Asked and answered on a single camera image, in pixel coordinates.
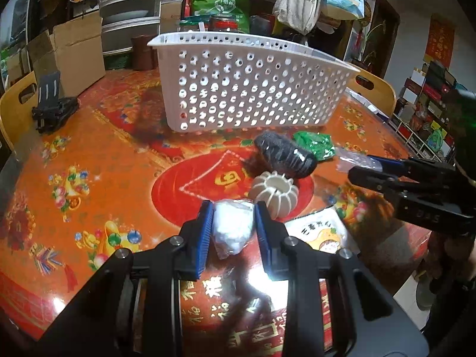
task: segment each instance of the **clear plastic bag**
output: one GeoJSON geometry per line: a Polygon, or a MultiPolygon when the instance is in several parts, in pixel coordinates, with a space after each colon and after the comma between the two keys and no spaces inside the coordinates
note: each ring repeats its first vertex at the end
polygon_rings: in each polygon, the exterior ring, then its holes
{"type": "Polygon", "coordinates": [[[365,154],[351,152],[337,147],[335,151],[339,157],[339,162],[337,163],[337,170],[339,170],[339,172],[347,173],[353,167],[365,167],[367,169],[377,170],[377,172],[383,171],[380,162],[365,154]]]}
{"type": "Polygon", "coordinates": [[[214,203],[212,239],[218,257],[237,255],[253,233],[253,203],[248,200],[220,200],[214,203]]]}

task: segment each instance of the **chair backrest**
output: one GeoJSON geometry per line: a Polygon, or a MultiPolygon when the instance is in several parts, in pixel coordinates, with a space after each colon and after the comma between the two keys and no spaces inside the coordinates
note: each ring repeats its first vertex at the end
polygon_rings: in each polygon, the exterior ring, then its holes
{"type": "Polygon", "coordinates": [[[0,98],[0,130],[11,151],[33,127],[32,108],[38,105],[35,73],[30,72],[0,98]]]}
{"type": "Polygon", "coordinates": [[[366,97],[370,103],[387,116],[392,116],[397,104],[395,90],[385,80],[365,70],[347,83],[347,87],[366,97]]]}

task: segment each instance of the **orange tablecloth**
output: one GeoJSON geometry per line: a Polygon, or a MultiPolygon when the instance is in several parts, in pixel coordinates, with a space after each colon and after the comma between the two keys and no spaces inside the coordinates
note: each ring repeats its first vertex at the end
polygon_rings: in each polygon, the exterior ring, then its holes
{"type": "MultiPolygon", "coordinates": [[[[115,248],[153,248],[194,218],[201,200],[245,197],[263,170],[253,158],[259,129],[171,132],[156,71],[109,72],[80,102],[65,127],[44,136],[30,155],[0,226],[0,306],[35,337],[115,248]]],[[[325,127],[308,130],[331,134],[350,150],[408,156],[385,125],[346,97],[325,127]]],[[[335,198],[361,258],[395,292],[420,261],[428,232],[392,219],[382,196],[350,186],[336,162],[321,163],[297,181],[298,206],[288,218],[335,198]]],[[[279,354],[287,285],[266,278],[255,240],[234,259],[210,254],[201,281],[182,286],[187,355],[206,352],[200,339],[224,324],[235,329],[227,339],[230,353],[243,355],[245,347],[279,354]],[[260,302],[269,302],[271,313],[260,302]],[[233,307],[243,313],[227,322],[233,307]]]]}

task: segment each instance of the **chinese character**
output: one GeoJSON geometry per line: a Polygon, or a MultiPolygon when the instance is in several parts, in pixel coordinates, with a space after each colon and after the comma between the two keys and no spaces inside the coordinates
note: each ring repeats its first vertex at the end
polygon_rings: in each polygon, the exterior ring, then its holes
{"type": "Polygon", "coordinates": [[[221,288],[221,277],[212,276],[210,280],[204,280],[203,286],[205,287],[205,294],[211,297],[219,297],[221,288]]]}

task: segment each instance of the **flower pattern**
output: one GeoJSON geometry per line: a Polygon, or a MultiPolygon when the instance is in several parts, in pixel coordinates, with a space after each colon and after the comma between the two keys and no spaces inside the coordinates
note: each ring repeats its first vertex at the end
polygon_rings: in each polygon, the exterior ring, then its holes
{"type": "Polygon", "coordinates": [[[0,239],[6,238],[7,245],[13,252],[29,246],[36,223],[35,217],[28,209],[25,194],[16,192],[11,205],[0,223],[0,239]]]}

